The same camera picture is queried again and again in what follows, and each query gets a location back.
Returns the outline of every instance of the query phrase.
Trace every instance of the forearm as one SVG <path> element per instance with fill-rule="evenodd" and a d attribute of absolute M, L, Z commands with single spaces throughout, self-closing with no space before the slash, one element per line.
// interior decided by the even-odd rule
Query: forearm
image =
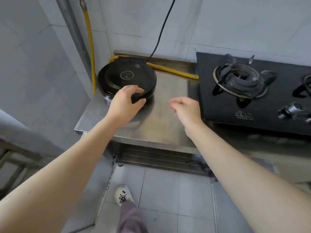
<path fill-rule="evenodd" d="M 118 128 L 117 121 L 103 119 L 0 201 L 0 233 L 59 232 Z"/>
<path fill-rule="evenodd" d="M 187 134 L 255 232 L 310 232 L 310 196 L 231 147 L 203 123 Z"/>

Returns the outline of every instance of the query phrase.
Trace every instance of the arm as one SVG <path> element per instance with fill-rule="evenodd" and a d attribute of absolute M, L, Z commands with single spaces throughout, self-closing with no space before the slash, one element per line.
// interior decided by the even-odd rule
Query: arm
<path fill-rule="evenodd" d="M 60 232 L 108 142 L 145 104 L 131 103 L 131 95 L 142 92 L 122 88 L 87 135 L 0 201 L 0 233 Z"/>
<path fill-rule="evenodd" d="M 255 232 L 310 232 L 311 197 L 234 149 L 201 120 L 199 103 L 171 101 L 194 142 Z"/>

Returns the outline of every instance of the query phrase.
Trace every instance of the circular logo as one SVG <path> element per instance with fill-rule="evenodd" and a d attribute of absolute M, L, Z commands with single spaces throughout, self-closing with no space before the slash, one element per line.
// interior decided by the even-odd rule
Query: circular logo
<path fill-rule="evenodd" d="M 132 71 L 123 71 L 121 74 L 120 74 L 120 77 L 124 80 L 129 80 L 131 79 L 132 77 L 134 77 L 134 74 Z"/>

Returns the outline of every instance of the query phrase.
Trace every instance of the brand logo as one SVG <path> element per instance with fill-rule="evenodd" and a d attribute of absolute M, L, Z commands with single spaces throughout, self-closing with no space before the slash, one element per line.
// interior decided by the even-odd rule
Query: brand logo
<path fill-rule="evenodd" d="M 120 77 L 124 80 L 129 80 L 131 79 L 132 77 L 134 77 L 134 74 L 132 71 L 123 71 L 121 74 L 120 74 Z"/>
<path fill-rule="evenodd" d="M 235 113 L 235 116 L 238 119 L 245 119 L 245 120 L 254 120 L 255 119 L 254 117 L 252 117 L 252 115 L 250 113 L 243 113 L 240 110 Z"/>

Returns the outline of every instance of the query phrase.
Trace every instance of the white shoe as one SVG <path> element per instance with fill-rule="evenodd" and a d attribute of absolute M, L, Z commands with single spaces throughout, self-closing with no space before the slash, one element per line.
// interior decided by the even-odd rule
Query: white shoe
<path fill-rule="evenodd" d="M 130 189 L 126 185 L 118 186 L 115 190 L 115 200 L 119 206 L 126 201 L 131 201 L 134 204 L 134 199 L 131 195 Z"/>

